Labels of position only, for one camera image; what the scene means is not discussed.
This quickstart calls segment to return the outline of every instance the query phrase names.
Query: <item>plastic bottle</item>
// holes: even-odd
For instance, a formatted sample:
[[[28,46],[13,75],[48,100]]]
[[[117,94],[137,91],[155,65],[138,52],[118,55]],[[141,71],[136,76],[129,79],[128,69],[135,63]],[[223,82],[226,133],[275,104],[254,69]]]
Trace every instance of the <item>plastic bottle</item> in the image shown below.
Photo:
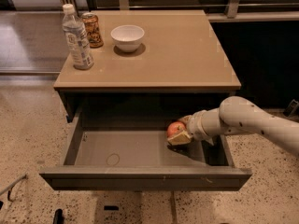
[[[87,70],[93,66],[93,56],[87,38],[85,25],[76,14],[72,4],[64,4],[63,28],[74,67]]]

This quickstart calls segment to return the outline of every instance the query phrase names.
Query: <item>red apple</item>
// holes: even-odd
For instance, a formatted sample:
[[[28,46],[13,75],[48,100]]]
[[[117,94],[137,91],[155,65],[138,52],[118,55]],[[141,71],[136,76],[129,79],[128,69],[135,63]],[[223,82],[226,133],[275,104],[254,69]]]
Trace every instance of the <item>red apple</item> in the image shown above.
[[[181,132],[182,130],[186,130],[185,124],[180,121],[175,121],[171,123],[167,128],[167,137],[170,137],[175,133]]]

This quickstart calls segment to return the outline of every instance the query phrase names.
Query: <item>wooden table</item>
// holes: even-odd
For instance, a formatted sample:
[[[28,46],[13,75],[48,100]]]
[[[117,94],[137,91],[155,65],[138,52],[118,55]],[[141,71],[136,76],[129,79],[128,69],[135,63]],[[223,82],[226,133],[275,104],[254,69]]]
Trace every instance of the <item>wooden table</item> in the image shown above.
[[[105,45],[93,50],[90,70],[65,62],[54,88],[72,120],[70,137],[61,163],[40,174],[54,189],[239,190],[251,171],[234,167],[225,137],[173,148],[165,134],[171,121],[240,88],[205,14],[95,13]],[[145,30],[131,54],[110,37],[124,24]]]
[[[72,92],[234,92],[240,82],[201,10],[95,11],[104,46],[93,49],[95,64],[76,70],[68,57],[54,84],[72,118]],[[133,24],[145,30],[134,53],[114,47],[113,28]]]

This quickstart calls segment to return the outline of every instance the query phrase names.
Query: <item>circular mark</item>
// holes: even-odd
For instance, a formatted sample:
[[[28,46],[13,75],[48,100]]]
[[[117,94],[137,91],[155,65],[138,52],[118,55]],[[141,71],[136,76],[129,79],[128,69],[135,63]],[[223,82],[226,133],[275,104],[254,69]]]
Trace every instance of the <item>circular mark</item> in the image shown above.
[[[106,159],[106,164],[109,166],[115,166],[120,162],[120,155],[117,153],[110,154]]]
[[[133,52],[123,52],[121,49],[119,49],[117,46],[115,46],[113,51],[122,57],[136,57],[146,51],[146,46],[143,43],[141,43],[140,47],[136,51],[133,51]]]

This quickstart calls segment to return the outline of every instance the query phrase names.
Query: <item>table top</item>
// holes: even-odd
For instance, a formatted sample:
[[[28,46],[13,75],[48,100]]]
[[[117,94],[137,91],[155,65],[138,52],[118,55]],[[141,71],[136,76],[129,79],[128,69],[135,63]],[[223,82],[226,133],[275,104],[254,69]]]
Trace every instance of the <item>table top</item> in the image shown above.
[[[68,56],[55,90],[235,91],[240,82],[201,10],[94,11],[104,46],[92,49],[94,65],[73,67]],[[133,24],[145,31],[133,53],[113,45],[111,31]]]

